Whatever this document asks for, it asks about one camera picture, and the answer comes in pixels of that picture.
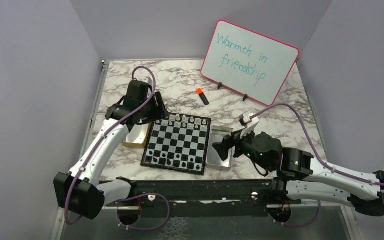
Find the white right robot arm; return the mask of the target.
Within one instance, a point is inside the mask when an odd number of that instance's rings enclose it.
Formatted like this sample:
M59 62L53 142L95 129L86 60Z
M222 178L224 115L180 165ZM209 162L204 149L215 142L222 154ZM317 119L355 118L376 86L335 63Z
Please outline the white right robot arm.
M267 173L276 172L270 189L260 191L261 200L273 204L324 201L353 207L366 216L384 216L384 171L362 173L328 166L309 152L283 147L279 139L264 132L240 135L239 131L225 135L212 147L223 161L234 149L233 157L245 156Z

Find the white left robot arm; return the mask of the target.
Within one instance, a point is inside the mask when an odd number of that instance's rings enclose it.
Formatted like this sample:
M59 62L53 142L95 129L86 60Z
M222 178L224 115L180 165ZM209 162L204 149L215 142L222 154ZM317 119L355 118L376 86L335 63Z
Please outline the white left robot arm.
M100 132L80 160L54 180L58 206L93 220L103 206L120 200L132 205L137 191L126 180L99 183L105 166L116 148L125 141L137 124L148 124L169 114L156 84L133 80L121 103L108 108Z

